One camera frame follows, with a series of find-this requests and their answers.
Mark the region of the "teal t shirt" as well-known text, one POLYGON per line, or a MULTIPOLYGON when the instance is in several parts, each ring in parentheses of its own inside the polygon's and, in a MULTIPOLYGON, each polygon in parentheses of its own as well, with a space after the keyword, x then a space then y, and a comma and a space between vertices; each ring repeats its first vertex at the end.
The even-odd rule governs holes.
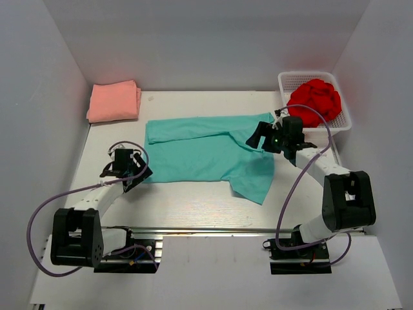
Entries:
POLYGON ((274 157, 246 141, 270 113, 151 120, 145 150, 149 183, 227 181, 242 197, 263 204, 275 173, 274 157))

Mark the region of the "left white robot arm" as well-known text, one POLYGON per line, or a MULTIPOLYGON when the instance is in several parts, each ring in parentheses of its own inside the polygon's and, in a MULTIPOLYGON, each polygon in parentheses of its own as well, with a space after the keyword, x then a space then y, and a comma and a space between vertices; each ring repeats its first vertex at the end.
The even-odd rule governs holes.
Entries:
POLYGON ((55 212, 50 250, 54 265, 96 268, 107 256, 131 251, 129 229, 103 228, 101 218, 121 195, 145 180, 151 171, 145 163, 124 171, 110 171, 109 167, 99 175, 98 188, 74 206, 55 212))

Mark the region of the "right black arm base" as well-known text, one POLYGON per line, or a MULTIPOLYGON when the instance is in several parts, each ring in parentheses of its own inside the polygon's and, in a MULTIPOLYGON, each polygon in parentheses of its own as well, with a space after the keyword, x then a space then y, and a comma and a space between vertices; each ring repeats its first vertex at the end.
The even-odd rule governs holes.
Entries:
POLYGON ((264 250, 270 254, 272 275, 331 274, 327 245, 321 243, 306 249, 282 251, 275 239, 263 242, 264 250))

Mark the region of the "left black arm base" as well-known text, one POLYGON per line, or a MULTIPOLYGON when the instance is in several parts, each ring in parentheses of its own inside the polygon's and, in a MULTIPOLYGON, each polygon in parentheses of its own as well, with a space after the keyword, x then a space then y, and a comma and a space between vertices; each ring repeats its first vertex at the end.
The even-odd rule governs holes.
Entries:
POLYGON ((132 238, 126 248, 139 245, 121 254, 104 257, 94 273, 105 274, 155 274, 160 265, 162 239, 132 238))

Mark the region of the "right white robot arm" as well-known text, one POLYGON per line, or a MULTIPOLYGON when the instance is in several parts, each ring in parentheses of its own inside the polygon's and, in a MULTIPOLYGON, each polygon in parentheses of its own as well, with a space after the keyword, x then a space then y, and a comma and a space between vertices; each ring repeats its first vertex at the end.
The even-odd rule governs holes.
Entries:
POLYGON ((298 117, 275 121, 271 114, 149 121, 145 152, 150 183, 227 181, 242 197, 262 204, 275 174, 274 154, 283 154, 323 187, 321 214, 295 229, 277 247, 298 251, 336 233, 372 225, 376 212, 370 178, 325 161, 305 141, 298 117))

